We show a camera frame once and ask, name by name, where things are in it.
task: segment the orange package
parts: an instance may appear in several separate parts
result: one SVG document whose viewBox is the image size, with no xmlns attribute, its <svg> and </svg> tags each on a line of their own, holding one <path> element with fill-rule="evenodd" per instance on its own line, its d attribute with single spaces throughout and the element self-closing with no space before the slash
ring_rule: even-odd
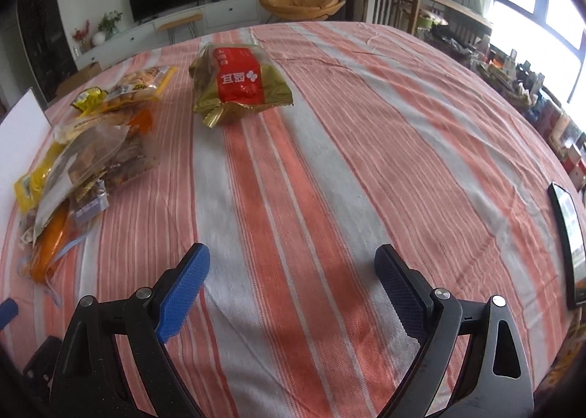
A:
<svg viewBox="0 0 586 418">
<path fill-rule="evenodd" d="M 69 200 L 64 201 L 34 245 L 30 262 L 23 265 L 22 276 L 30 276 L 37 284 L 47 284 L 59 261 L 56 255 L 72 240 L 75 227 L 69 215 Z"/>
</svg>

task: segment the yellow snack bag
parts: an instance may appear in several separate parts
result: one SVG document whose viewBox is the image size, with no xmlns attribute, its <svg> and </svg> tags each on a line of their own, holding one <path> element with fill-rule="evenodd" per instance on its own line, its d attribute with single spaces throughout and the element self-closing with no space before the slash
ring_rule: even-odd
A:
<svg viewBox="0 0 586 418">
<path fill-rule="evenodd" d="M 107 95 L 108 93 L 100 87 L 89 87 L 77 95 L 71 103 L 71 106 L 80 110 L 82 113 L 85 111 L 93 111 L 98 108 Z"/>
<path fill-rule="evenodd" d="M 130 73 L 94 110 L 85 111 L 84 115 L 100 114 L 145 101 L 158 101 L 176 69 L 176 66 L 158 66 Z"/>
<path fill-rule="evenodd" d="M 31 173 L 26 173 L 19 178 L 14 184 L 14 193 L 16 202 L 22 213 L 27 213 L 31 208 L 35 208 L 43 194 L 43 188 L 51 168 L 61 152 L 65 149 L 64 144 L 53 142 L 49 150 L 43 157 L 43 160 L 34 168 Z"/>
</svg>

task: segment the vase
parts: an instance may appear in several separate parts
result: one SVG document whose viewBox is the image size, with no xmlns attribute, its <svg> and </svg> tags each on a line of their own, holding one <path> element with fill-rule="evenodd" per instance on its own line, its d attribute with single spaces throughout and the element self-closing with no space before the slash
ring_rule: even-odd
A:
<svg viewBox="0 0 586 418">
<path fill-rule="evenodd" d="M 104 44 L 105 41 L 106 41 L 106 33 L 104 33 L 103 31 L 98 31 L 98 32 L 96 32 L 96 34 L 94 36 L 92 36 L 92 44 L 94 46 L 100 46 L 100 45 Z"/>
<path fill-rule="evenodd" d="M 106 41 L 108 41 L 110 38 L 112 38 L 114 35 L 117 35 L 118 33 L 120 33 L 120 30 L 118 28 L 112 28 L 112 30 L 106 33 Z"/>
</svg>

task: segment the snack bag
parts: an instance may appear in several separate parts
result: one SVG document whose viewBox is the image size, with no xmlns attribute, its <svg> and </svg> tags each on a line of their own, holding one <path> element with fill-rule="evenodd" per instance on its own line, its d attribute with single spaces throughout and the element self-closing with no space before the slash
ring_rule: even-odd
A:
<svg viewBox="0 0 586 418">
<path fill-rule="evenodd" d="M 101 175 L 81 185 L 71 196 L 70 202 L 76 226 L 84 225 L 94 219 L 110 205 L 104 181 L 100 179 Z"/>
<path fill-rule="evenodd" d="M 90 176 L 101 171 L 126 139 L 128 126 L 97 124 L 83 131 L 55 161 L 37 208 L 33 245 L 58 206 Z"/>
<path fill-rule="evenodd" d="M 45 187 L 45 181 L 51 172 L 51 168 L 65 149 L 65 145 L 58 142 L 53 142 L 49 150 L 43 157 L 43 160 L 34 168 L 31 173 L 26 173 L 14 183 L 14 193 L 16 194 L 16 202 L 23 214 L 27 214 L 31 209 L 35 208 L 40 201 Z"/>
<path fill-rule="evenodd" d="M 97 124 L 110 124 L 112 126 L 122 126 L 128 124 L 134 117 L 134 110 L 130 107 L 119 109 L 103 114 L 90 114 L 88 116 L 80 115 L 73 121 L 57 126 L 53 137 L 60 144 L 67 145 L 72 142 L 84 130 L 89 129 Z"/>
<path fill-rule="evenodd" d="M 80 112 L 95 110 L 108 95 L 100 87 L 89 87 L 85 91 L 81 91 L 71 103 L 71 107 L 75 107 Z"/>
<path fill-rule="evenodd" d="M 102 179 L 111 193 L 158 164 L 156 143 L 151 135 L 144 135 L 131 127 L 122 146 L 104 169 Z"/>
<path fill-rule="evenodd" d="M 65 200 L 37 238 L 31 258 L 19 267 L 19 274 L 30 277 L 37 284 L 46 285 L 59 264 L 58 253 L 72 240 L 74 234 L 69 201 Z"/>
<path fill-rule="evenodd" d="M 86 111 L 84 115 L 101 114 L 145 101 L 158 101 L 175 70 L 175 66 L 159 66 L 130 73 L 94 110 Z"/>
<path fill-rule="evenodd" d="M 208 43 L 189 67 L 193 111 L 208 127 L 293 103 L 291 89 L 256 45 Z"/>
</svg>

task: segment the red and white striped tablecloth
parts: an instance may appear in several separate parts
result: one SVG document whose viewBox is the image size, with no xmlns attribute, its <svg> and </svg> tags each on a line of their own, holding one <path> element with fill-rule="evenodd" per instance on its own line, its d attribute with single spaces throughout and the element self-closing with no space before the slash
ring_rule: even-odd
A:
<svg viewBox="0 0 586 418">
<path fill-rule="evenodd" d="M 261 45 L 295 105 L 204 127 L 187 68 L 209 41 Z M 156 115 L 162 162 L 115 193 L 68 254 L 62 309 L 16 274 L 14 209 L 0 299 L 21 312 L 0 337 L 17 366 L 46 335 L 63 336 L 81 296 L 128 297 L 201 242 L 211 270 L 167 347 L 207 417 L 376 416 L 417 351 L 374 275 L 374 252 L 390 242 L 456 297 L 506 297 L 537 386 L 569 324 L 546 190 L 573 188 L 490 87 L 405 33 L 332 22 L 213 34 L 137 55 L 87 86 L 166 64 L 179 70 Z M 48 111 L 54 125 L 74 115 L 76 93 Z M 437 406 L 462 344 L 455 354 Z M 122 356 L 150 410 L 128 347 Z"/>
</svg>

